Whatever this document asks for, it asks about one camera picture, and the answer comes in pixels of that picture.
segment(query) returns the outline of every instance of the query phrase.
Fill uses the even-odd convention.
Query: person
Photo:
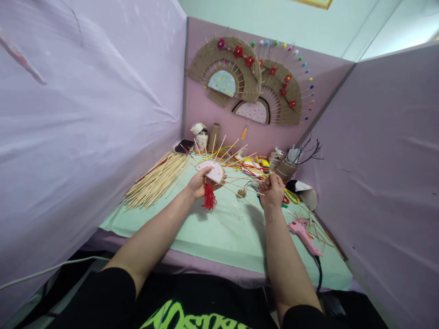
[[[216,276],[151,273],[175,239],[195,200],[198,172],[160,213],[114,255],[49,325],[53,328],[276,328],[263,289]],[[209,180],[214,190],[220,188]],[[276,174],[259,183],[265,213],[268,274],[281,328],[327,328],[319,300],[282,214],[284,185]]]

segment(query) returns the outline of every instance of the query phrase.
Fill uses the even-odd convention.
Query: red tassel
[[[210,186],[209,184],[205,184],[205,188],[204,188],[204,204],[203,207],[204,209],[208,209],[208,210],[212,210],[215,209],[215,206],[217,205],[216,202],[216,198],[215,198],[215,194],[214,194],[214,190],[212,188],[212,186]]]

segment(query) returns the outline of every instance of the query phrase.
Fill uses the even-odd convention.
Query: hand
[[[190,195],[194,197],[194,199],[201,199],[204,197],[204,186],[205,186],[204,180],[206,181],[207,184],[212,186],[212,189],[214,191],[216,191],[221,187],[221,185],[216,184],[210,178],[204,177],[204,175],[207,175],[212,170],[212,168],[213,167],[206,167],[200,170],[189,181],[185,190],[189,192]]]
[[[285,186],[278,175],[273,173],[264,181],[259,182],[259,191],[262,194],[265,194],[259,196],[264,209],[268,207],[282,206],[282,200],[285,195]]]

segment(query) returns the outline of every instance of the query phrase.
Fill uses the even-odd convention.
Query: black phone
[[[188,152],[190,152],[189,148],[191,148],[193,145],[194,145],[194,142],[193,142],[193,141],[190,141],[190,140],[188,140],[188,139],[184,139],[184,140],[181,141],[180,144],[178,144],[178,145],[175,147],[175,151],[178,152],[178,153],[184,153],[184,154],[186,154],[186,153],[187,153],[186,150],[187,150]]]

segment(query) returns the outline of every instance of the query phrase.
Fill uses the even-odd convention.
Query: pink glue gun
[[[292,222],[287,226],[292,234],[296,234],[299,236],[300,240],[302,240],[303,244],[312,255],[319,257],[323,256],[323,253],[319,249],[317,249],[317,247],[312,243],[310,237],[308,236],[306,228],[302,224],[300,224],[299,222]]]

